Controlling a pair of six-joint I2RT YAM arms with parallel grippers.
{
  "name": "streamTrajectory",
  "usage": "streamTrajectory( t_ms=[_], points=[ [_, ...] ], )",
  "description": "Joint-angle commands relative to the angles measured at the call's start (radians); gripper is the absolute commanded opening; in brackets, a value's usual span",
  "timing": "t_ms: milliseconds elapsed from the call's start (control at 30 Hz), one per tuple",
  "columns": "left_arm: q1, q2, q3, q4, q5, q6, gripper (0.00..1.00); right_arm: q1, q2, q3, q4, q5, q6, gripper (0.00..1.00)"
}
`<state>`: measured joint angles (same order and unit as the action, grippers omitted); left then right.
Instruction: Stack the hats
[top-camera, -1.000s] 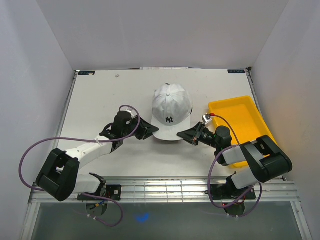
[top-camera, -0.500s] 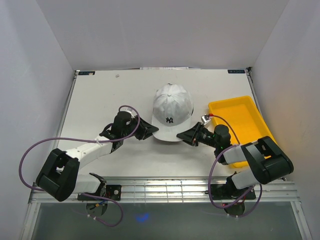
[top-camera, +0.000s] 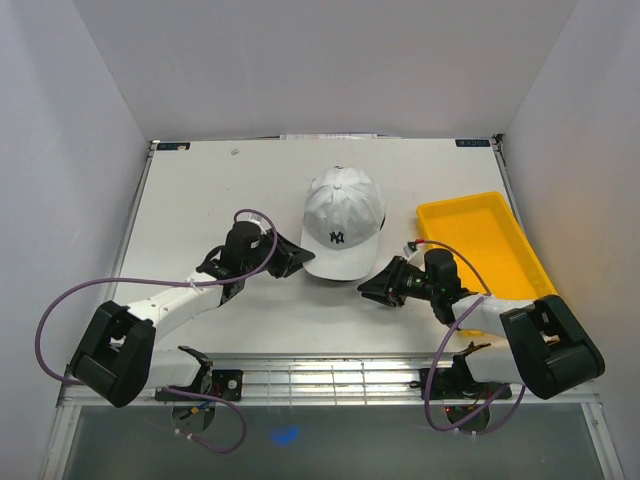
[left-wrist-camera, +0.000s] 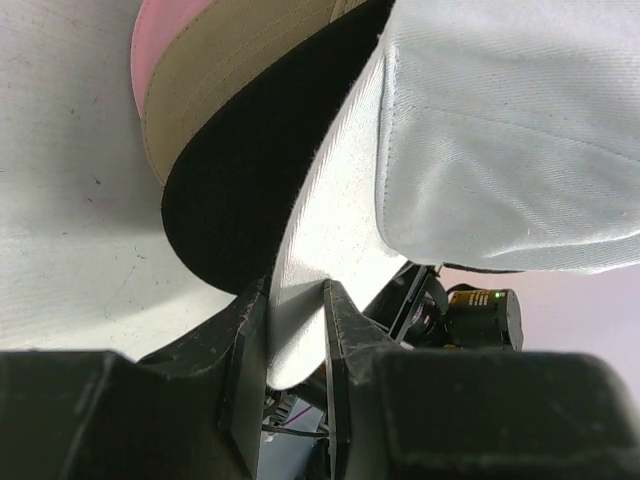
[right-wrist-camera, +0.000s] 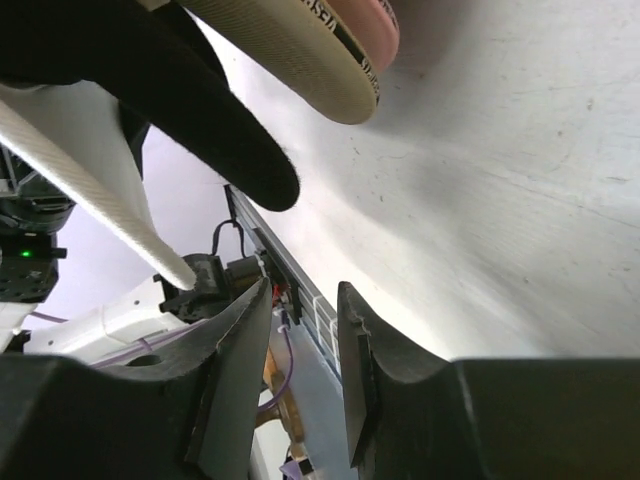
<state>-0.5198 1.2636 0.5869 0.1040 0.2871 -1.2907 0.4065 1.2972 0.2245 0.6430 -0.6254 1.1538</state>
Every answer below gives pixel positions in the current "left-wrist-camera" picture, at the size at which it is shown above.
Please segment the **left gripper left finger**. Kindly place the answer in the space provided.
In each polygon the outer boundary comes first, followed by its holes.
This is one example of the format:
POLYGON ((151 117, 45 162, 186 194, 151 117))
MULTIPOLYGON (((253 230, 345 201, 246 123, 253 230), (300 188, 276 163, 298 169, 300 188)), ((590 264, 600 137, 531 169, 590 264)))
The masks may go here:
POLYGON ((252 284, 165 347, 1 355, 5 479, 253 479, 267 298, 252 284))

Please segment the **black cap white logo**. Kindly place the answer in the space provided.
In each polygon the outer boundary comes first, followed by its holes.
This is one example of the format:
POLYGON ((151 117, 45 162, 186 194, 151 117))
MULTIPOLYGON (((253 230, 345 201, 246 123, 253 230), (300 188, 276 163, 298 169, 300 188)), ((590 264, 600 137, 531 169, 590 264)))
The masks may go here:
POLYGON ((271 273, 316 149, 389 16, 367 1, 268 67, 215 113, 164 188, 168 241, 198 278, 237 295, 271 273))

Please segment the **beige cap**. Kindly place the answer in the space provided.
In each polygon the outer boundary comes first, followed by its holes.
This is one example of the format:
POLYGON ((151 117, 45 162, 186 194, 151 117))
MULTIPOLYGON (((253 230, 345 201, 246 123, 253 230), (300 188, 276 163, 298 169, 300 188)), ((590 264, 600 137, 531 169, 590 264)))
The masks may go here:
POLYGON ((291 49, 359 7, 357 1, 218 0, 171 41, 146 91, 144 150, 160 182, 233 95, 291 49))

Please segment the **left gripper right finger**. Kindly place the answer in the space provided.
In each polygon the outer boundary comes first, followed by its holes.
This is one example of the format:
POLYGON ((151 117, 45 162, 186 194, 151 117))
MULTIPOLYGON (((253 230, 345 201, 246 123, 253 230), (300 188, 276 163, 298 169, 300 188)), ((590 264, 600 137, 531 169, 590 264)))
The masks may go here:
POLYGON ((407 350, 324 286, 335 479, 635 479, 639 416, 584 354, 407 350))

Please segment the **pink cap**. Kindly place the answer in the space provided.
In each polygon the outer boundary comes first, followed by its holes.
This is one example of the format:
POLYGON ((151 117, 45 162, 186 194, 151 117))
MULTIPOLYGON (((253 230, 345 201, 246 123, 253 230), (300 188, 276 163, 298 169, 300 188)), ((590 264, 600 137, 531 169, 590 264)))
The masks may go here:
POLYGON ((144 0, 137 14, 130 46, 130 76, 138 116, 143 119, 146 91, 153 70, 171 41, 208 0, 144 0))

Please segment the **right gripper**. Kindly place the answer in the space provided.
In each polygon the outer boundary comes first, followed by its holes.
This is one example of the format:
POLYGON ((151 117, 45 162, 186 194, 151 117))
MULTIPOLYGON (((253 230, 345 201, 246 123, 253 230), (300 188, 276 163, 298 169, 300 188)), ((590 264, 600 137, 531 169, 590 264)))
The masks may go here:
POLYGON ((406 263, 364 309, 395 342, 408 348, 520 351, 520 302, 512 289, 444 287, 434 266, 406 263))

